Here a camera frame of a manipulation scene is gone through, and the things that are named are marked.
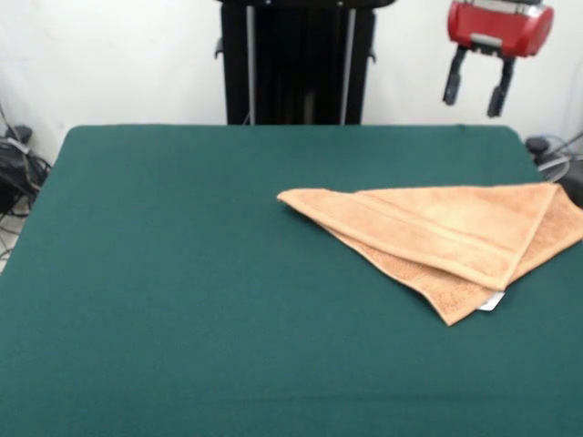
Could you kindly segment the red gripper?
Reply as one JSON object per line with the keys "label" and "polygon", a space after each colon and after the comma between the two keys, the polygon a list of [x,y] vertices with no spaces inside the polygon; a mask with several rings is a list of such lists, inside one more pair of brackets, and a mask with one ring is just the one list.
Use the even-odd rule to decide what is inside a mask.
{"label": "red gripper", "polygon": [[535,56],[547,41],[555,10],[540,1],[454,1],[447,17],[450,40],[458,43],[445,84],[443,102],[452,106],[461,84],[468,48],[485,46],[503,59],[500,82],[490,98],[487,116],[500,117],[514,75],[515,57]]}

